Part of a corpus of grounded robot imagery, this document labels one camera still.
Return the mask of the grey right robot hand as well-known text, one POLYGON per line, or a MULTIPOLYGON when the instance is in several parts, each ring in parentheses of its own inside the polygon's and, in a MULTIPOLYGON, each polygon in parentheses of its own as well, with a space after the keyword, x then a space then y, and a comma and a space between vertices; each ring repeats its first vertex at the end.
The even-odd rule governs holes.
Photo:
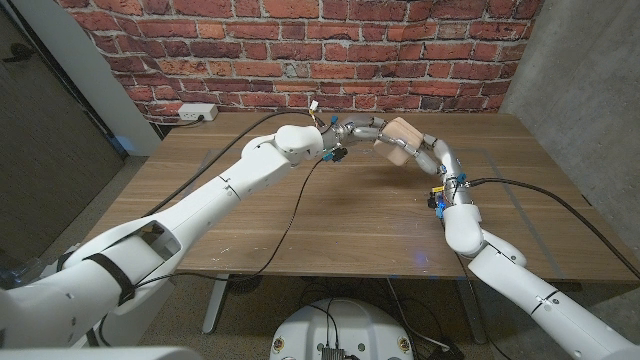
POLYGON ((465 185, 465 173, 452 148, 443 140, 428 134, 423 135, 419 145, 410 145, 400 138, 395 145, 415 160, 427 174, 438 176, 444 186, 444 199, 448 206, 472 204, 473 200, 465 185))

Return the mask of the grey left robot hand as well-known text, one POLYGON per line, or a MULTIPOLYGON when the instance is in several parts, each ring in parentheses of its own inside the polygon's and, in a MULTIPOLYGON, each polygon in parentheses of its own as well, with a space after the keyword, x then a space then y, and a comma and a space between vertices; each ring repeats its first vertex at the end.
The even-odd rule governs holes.
POLYGON ((386 125, 387 122, 384 119, 374 115, 349 115, 343 120, 332 123, 322 133, 324 149, 346 148, 358 142, 377 140, 396 145, 398 137, 383 133, 386 125))

